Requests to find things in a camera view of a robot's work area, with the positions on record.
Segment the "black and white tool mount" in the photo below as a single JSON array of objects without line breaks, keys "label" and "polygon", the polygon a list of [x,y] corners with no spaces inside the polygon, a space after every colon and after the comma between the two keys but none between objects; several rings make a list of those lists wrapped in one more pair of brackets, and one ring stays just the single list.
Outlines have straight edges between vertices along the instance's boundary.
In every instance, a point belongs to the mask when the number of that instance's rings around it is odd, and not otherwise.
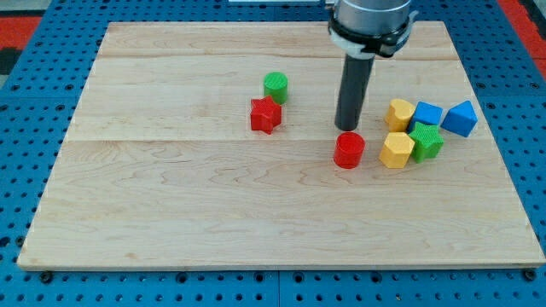
[{"label": "black and white tool mount", "polygon": [[396,30],[375,35],[349,30],[334,18],[334,14],[331,14],[328,20],[328,34],[332,43],[352,58],[367,60],[375,55],[391,58],[408,42],[418,14],[417,10],[411,11],[406,21]]}]

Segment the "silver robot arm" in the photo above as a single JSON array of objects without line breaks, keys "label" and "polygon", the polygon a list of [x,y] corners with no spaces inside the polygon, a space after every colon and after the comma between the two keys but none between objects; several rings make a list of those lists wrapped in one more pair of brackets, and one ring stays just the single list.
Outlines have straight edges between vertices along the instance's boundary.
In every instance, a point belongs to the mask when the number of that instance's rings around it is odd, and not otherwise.
[{"label": "silver robot arm", "polygon": [[338,0],[328,34],[345,53],[334,118],[343,131],[358,127],[375,57],[393,57],[409,40],[416,10],[410,0]]}]

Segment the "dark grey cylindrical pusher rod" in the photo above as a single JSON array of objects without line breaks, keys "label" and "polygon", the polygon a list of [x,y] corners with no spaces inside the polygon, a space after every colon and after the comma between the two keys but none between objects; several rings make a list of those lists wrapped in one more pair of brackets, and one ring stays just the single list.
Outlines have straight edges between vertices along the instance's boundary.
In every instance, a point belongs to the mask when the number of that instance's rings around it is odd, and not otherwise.
[{"label": "dark grey cylindrical pusher rod", "polygon": [[334,119],[338,129],[352,131],[358,127],[373,64],[373,57],[357,59],[346,55]]}]

